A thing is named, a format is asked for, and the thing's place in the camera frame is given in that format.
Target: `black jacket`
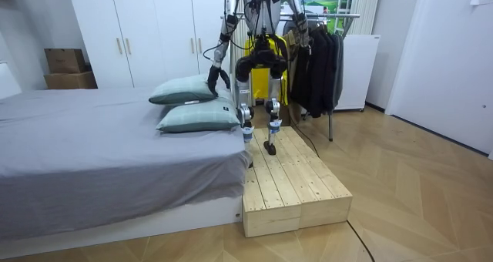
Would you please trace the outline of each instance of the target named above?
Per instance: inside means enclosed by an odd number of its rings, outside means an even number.
[[[291,99],[317,118],[327,111],[332,101],[335,42],[323,28],[312,30],[310,37],[313,39],[311,55],[298,57]]]

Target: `white wardrobe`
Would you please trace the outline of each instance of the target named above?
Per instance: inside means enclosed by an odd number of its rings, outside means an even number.
[[[156,86],[207,73],[212,65],[203,52],[217,44],[223,1],[72,3],[99,88]],[[223,68],[229,67],[228,57]]]

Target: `clothes rack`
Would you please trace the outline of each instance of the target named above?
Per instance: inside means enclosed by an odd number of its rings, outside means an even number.
[[[237,12],[236,15],[240,16],[240,20],[244,20],[244,13],[243,12]],[[349,29],[351,25],[353,24],[353,20],[355,18],[360,18],[360,15],[358,14],[314,14],[314,13],[307,13],[305,14],[307,17],[307,21],[310,22],[324,22],[325,20],[329,18],[345,18],[347,19],[344,21],[344,27],[343,27],[343,33],[341,34],[343,39],[346,38],[347,33],[349,32]],[[291,19],[293,14],[287,14],[287,13],[282,13],[280,14],[280,21],[282,22],[290,22],[293,21]],[[328,113],[329,116],[329,141],[334,141],[334,119],[332,117],[332,113]]]

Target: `humanoid robot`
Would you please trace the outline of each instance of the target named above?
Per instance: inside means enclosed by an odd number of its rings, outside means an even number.
[[[304,14],[303,0],[287,0],[293,10],[293,21],[296,23],[298,34],[300,36],[301,47],[308,47],[308,25]],[[237,105],[238,118],[241,122],[243,139],[246,147],[252,139],[253,126],[253,109],[248,106],[250,99],[249,77],[254,68],[270,69],[269,76],[269,98],[265,102],[265,109],[270,115],[267,124],[269,137],[263,146],[270,155],[276,155],[274,139],[280,130],[281,120],[279,119],[280,103],[277,100],[280,92],[280,83],[283,72],[287,68],[287,61],[283,56],[278,55],[270,48],[268,39],[276,42],[275,36],[277,24],[280,21],[280,3],[281,0],[244,0],[245,19],[248,26],[248,36],[253,40],[249,56],[238,60],[235,66],[236,83],[234,84],[236,93],[235,100]],[[233,34],[239,19],[236,16],[239,0],[225,0],[225,11],[221,35],[216,47],[214,47],[213,65],[209,71],[208,86],[216,94],[216,82],[221,79],[230,88],[230,80],[226,72],[221,69],[221,63],[226,56],[231,35]]]

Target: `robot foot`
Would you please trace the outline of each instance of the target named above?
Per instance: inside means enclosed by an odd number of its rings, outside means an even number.
[[[269,144],[269,141],[263,142],[263,147],[267,150],[269,155],[274,156],[276,155],[276,146],[274,144]]]

